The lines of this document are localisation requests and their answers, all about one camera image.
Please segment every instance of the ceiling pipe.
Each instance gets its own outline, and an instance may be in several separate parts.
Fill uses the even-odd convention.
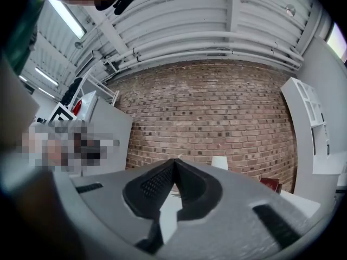
[[[131,13],[133,13],[133,16],[135,18],[133,18],[133,16],[130,14],[128,16],[128,18],[126,17],[122,17],[121,21],[117,21],[117,22],[113,22],[113,24],[115,24],[117,26],[117,31],[118,33],[122,34],[124,32],[129,31],[130,29],[132,30],[133,28],[139,27],[141,28],[142,23],[148,21],[148,19],[152,19],[152,18],[156,18],[157,16],[160,15],[170,15],[170,18],[174,18],[175,15],[179,16],[178,19],[180,19],[180,17],[184,16],[186,14],[186,12],[184,11],[185,6],[180,7],[181,6],[181,2],[179,0],[158,0],[160,2],[160,4],[164,5],[164,7],[156,9],[155,11],[147,11],[148,8],[150,7],[155,7],[155,3],[153,1],[149,1],[147,4],[149,5],[140,5],[138,7],[136,7],[134,10],[131,11]],[[165,5],[167,2],[172,2],[172,3],[176,3],[178,5],[178,7],[169,7],[166,8]],[[191,10],[198,10],[200,9],[199,5],[195,5],[192,4],[190,5],[185,4],[186,6],[188,6]],[[137,15],[137,13],[139,11],[144,11],[144,15],[139,16]]]
[[[139,66],[141,64],[148,64],[148,63],[151,63],[151,62],[165,60],[165,59],[169,59],[169,58],[173,58],[173,57],[205,55],[205,54],[233,54],[233,55],[239,55],[239,56],[248,56],[248,57],[253,57],[253,58],[257,58],[257,59],[273,62],[273,63],[276,63],[278,65],[285,66],[288,69],[298,70],[298,68],[290,66],[289,64],[286,64],[286,63],[274,60],[272,58],[267,58],[267,57],[264,57],[264,56],[255,55],[255,54],[252,54],[252,53],[237,52],[237,51],[225,51],[225,50],[201,50],[201,51],[181,52],[181,53],[175,53],[175,54],[170,54],[170,55],[165,55],[165,56],[151,58],[151,59],[145,60],[143,62],[138,62],[138,63],[132,64],[131,66],[128,66],[126,68],[119,69],[118,73],[122,72],[122,71],[125,71],[126,69]]]
[[[300,67],[301,64],[294,61],[293,59],[286,57],[282,54],[279,54],[277,52],[274,52],[273,50],[268,50],[265,48],[260,48],[255,45],[250,44],[243,44],[243,43],[227,43],[227,42],[203,42],[203,43],[188,43],[188,44],[181,44],[176,45],[174,47],[168,47],[164,49],[158,49],[154,52],[147,53],[143,56],[138,56],[136,59],[130,60],[126,63],[120,64],[119,69],[123,69],[126,67],[129,67],[137,62],[143,62],[145,60],[149,60],[154,57],[163,56],[166,54],[171,54],[175,52],[185,51],[185,50],[193,50],[193,49],[203,49],[203,48],[211,48],[211,47],[223,47],[223,48],[231,48],[231,49],[242,49],[242,50],[248,50],[255,53],[262,53],[268,56],[272,56],[275,58],[278,58],[280,60],[289,62],[297,67]]]
[[[278,31],[274,24],[269,24],[265,21],[257,21],[255,23],[252,23],[252,21],[250,21],[246,17],[240,17],[238,25],[240,26],[241,30],[243,29],[242,27],[246,27],[251,30],[256,28],[258,31],[261,31],[262,33],[267,33],[273,35],[276,38],[282,39],[284,42],[287,42],[290,46],[296,46],[298,43],[298,37],[294,35],[288,36],[284,32]]]
[[[299,53],[296,48],[294,46],[291,46],[291,50],[294,52],[294,53]]]
[[[258,36],[252,35],[252,34],[241,34],[237,32],[221,32],[221,31],[209,31],[209,32],[190,32],[190,33],[185,33],[185,34],[179,34],[179,35],[174,35],[174,36],[169,36],[169,37],[163,37],[155,41],[151,41],[148,43],[145,43],[143,45],[140,45],[138,47],[134,47],[132,50],[121,54],[117,57],[111,57],[110,61],[120,61],[123,60],[124,58],[136,54],[138,52],[141,52],[146,49],[153,48],[155,46],[159,46],[162,44],[166,44],[169,42],[175,42],[175,41],[182,41],[182,40],[189,40],[189,39],[194,39],[194,38],[200,38],[200,37],[223,37],[223,38],[234,38],[237,40],[244,40],[244,41],[252,41],[258,44],[263,44],[266,46],[270,46],[271,48],[275,48],[279,51],[282,51],[288,55],[291,55],[292,57],[298,59],[299,61],[303,62],[304,58],[301,57],[300,55],[294,53],[288,48],[285,48],[281,44],[277,44],[274,41],[269,41],[269,40],[264,40],[263,38],[259,38]]]

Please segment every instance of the brick wall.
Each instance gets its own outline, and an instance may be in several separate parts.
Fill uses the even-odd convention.
[[[280,87],[289,75],[245,61],[191,61],[110,82],[119,109],[134,117],[127,168],[181,157],[259,179],[295,181],[297,151]]]

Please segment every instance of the red object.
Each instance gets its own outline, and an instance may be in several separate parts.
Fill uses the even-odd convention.
[[[72,113],[73,113],[74,115],[77,115],[78,112],[79,112],[80,109],[81,109],[81,106],[82,106],[82,100],[80,100],[80,101],[77,102],[75,108],[72,110]]]
[[[278,187],[279,187],[279,180],[278,179],[261,178],[260,183],[263,183],[265,186],[269,187],[274,192],[276,192]]]

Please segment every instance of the white wall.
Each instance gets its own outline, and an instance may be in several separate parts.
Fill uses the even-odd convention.
[[[304,53],[298,79],[314,87],[323,105],[330,151],[347,151],[347,69],[320,37],[314,37]]]
[[[35,90],[32,97],[40,106],[40,109],[38,109],[35,115],[36,118],[48,119],[57,103],[46,96],[46,94],[41,93],[39,90]]]

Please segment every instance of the white cabinet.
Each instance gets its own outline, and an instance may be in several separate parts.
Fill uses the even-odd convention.
[[[346,153],[330,153],[329,124],[317,93],[311,86],[290,78],[281,90],[291,112],[298,146],[294,194],[321,204],[322,216],[333,208],[337,180]]]

